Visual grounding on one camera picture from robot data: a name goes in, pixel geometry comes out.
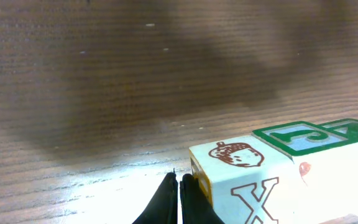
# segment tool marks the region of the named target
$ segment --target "wood grain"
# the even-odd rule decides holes
[[[1,224],[131,223],[189,146],[346,117],[358,1],[0,0]]]

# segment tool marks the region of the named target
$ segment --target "wooden table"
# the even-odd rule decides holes
[[[358,118],[358,1],[287,2],[0,0],[0,223],[131,223],[189,146]]]

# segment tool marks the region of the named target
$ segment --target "dark object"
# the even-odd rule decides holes
[[[178,182],[175,170],[166,174],[145,210],[133,224],[177,224]]]
[[[180,182],[180,200],[183,224],[224,224],[191,174],[185,174]]]

